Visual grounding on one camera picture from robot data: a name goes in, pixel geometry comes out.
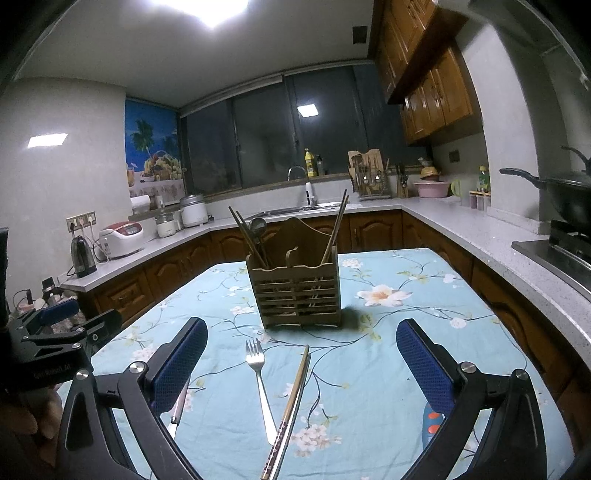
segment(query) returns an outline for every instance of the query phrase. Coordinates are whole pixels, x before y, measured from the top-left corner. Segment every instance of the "jar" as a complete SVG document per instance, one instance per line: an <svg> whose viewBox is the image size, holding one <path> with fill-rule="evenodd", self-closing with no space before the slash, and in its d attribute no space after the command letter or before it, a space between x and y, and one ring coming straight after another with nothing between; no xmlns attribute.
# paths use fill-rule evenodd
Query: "jar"
<svg viewBox="0 0 591 480"><path fill-rule="evenodd" d="M160 238L172 236L177 232L177 222L173 213L162 213L156 217L156 231Z"/></svg>

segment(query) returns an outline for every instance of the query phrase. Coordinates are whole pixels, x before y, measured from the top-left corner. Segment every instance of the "metal screw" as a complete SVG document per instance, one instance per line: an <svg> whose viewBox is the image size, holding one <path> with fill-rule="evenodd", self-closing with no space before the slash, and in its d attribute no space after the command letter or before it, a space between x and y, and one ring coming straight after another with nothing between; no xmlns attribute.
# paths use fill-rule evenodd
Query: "metal screw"
<svg viewBox="0 0 591 480"><path fill-rule="evenodd" d="M476 365L471 362L462 362L460 368L465 374L472 374L476 371Z"/></svg>
<svg viewBox="0 0 591 480"><path fill-rule="evenodd" d="M88 378L88 370L82 369L76 372L76 379L77 380L86 380Z"/></svg>
<svg viewBox="0 0 591 480"><path fill-rule="evenodd" d="M529 375L525 370L522 369L517 369L517 373L515 374L517 376L517 378L519 378L520 380L527 380L529 379Z"/></svg>
<svg viewBox="0 0 591 480"><path fill-rule="evenodd" d="M129 371L133 374L140 374L146 368L143 362L134 362L129 366Z"/></svg>

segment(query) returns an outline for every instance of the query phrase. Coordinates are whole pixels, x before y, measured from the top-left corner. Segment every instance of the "tablecloth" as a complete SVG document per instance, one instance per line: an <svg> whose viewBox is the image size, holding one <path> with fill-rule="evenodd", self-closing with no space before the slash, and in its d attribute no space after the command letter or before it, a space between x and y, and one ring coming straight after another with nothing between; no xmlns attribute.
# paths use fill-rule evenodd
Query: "tablecloth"
<svg viewBox="0 0 591 480"><path fill-rule="evenodd" d="M564 422L532 363L488 306L437 254L409 249L339 255L344 326L264 330L244 262L208 269L152 308L92 359L95 374L146 361L192 316L206 321L207 348L191 376L176 442L205 480L257 479L269 453L245 341L265 351L262 376L278 423L300 363L311 363L280 478L399 479L423 449L426 399L398 352L398 323L412 317L457 361L484 373L526 369L544 425L548 478L570 465ZM60 393L65 397L67 386ZM486 426L483 411L450 478L466 470ZM138 472L150 469L123 412L122 436ZM170 415L161 416L168 425Z"/></svg>

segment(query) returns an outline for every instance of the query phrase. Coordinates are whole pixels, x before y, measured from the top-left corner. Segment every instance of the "rice cooker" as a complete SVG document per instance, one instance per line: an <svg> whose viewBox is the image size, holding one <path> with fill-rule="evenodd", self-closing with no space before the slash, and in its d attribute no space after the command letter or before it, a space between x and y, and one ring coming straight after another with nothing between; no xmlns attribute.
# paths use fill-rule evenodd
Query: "rice cooker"
<svg viewBox="0 0 591 480"><path fill-rule="evenodd" d="M181 198L180 210L185 228L207 223L208 215L203 195L189 195Z"/></svg>
<svg viewBox="0 0 591 480"><path fill-rule="evenodd" d="M142 249L144 230L139 223L114 223L101 230L99 245L109 259L124 257Z"/></svg>

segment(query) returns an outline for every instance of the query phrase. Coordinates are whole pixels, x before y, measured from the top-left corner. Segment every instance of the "cabinet door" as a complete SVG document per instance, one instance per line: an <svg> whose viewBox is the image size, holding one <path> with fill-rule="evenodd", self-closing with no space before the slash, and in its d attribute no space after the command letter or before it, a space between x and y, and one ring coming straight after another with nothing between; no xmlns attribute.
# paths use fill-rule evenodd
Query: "cabinet door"
<svg viewBox="0 0 591 480"><path fill-rule="evenodd" d="M212 232L212 249L216 251L213 256L219 262L245 261L248 247L244 237L238 228Z"/></svg>
<svg viewBox="0 0 591 480"><path fill-rule="evenodd" d="M349 222L353 252L402 248L402 214L399 210L351 215Z"/></svg>
<svg viewBox="0 0 591 480"><path fill-rule="evenodd" d="M95 296L101 312L116 309L124 322L147 312L155 304L144 270L132 270L118 276L99 287Z"/></svg>
<svg viewBox="0 0 591 480"><path fill-rule="evenodd" d="M437 5L433 0L410 0L410 4L414 7L423 27L426 29L431 21Z"/></svg>
<svg viewBox="0 0 591 480"><path fill-rule="evenodd" d="M435 86L433 72L427 73L427 76L423 81L423 92L425 94L427 113L429 115L429 130L434 132L435 130L445 127L445 118L443 116L443 108L441 106L441 97L437 87Z"/></svg>
<svg viewBox="0 0 591 480"><path fill-rule="evenodd" d="M425 94L423 87L417 88L408 96L408 106L410 117L412 121L412 136L415 140L424 138L431 133L429 125L429 114L427 112L427 102L425 101Z"/></svg>
<svg viewBox="0 0 591 480"><path fill-rule="evenodd" d="M382 39L384 41L384 48L390 60L392 68L392 75L394 77L394 85L398 83L398 79L404 73L408 65L408 59L402 47L396 29L394 28L392 14L386 9L384 19L382 20Z"/></svg>
<svg viewBox="0 0 591 480"><path fill-rule="evenodd" d="M453 49L449 47L432 70L441 96L446 125L472 114L472 105L462 71Z"/></svg>
<svg viewBox="0 0 591 480"><path fill-rule="evenodd" d="M402 128L404 130L404 138L407 144L414 142L414 124L413 115L410 110L410 103L408 97L404 99L404 103L400 106L400 116L402 117Z"/></svg>
<svg viewBox="0 0 591 480"><path fill-rule="evenodd" d="M394 18L394 27L397 29L404 54L409 59L417 48L425 28L412 2L391 0L391 11Z"/></svg>
<svg viewBox="0 0 591 480"><path fill-rule="evenodd" d="M319 232L330 235L335 227L336 217L316 217L303 219L304 222ZM343 215L340 223L339 233L336 237L337 252L348 254L351 250L351 233L349 230L349 215Z"/></svg>
<svg viewBox="0 0 591 480"><path fill-rule="evenodd" d="M189 274L189 280L197 277L205 272L209 267L213 266L210 257L209 238L200 237L189 242L185 247L186 266Z"/></svg>
<svg viewBox="0 0 591 480"><path fill-rule="evenodd" d="M146 267L146 277L156 300L162 300L189 280L184 249L176 249L157 257Z"/></svg>
<svg viewBox="0 0 591 480"><path fill-rule="evenodd" d="M376 52L375 65L378 69L379 81L382 84L386 101L390 99L392 92L394 91L394 72L390 65L390 59L384 44L380 42L378 44L378 51Z"/></svg>
<svg viewBox="0 0 591 480"><path fill-rule="evenodd" d="M553 398L558 398L578 362L566 339L521 293L480 261L474 263L472 288L530 358Z"/></svg>
<svg viewBox="0 0 591 480"><path fill-rule="evenodd" d="M402 214L404 248L429 248L470 283L473 257L457 243L407 213Z"/></svg>

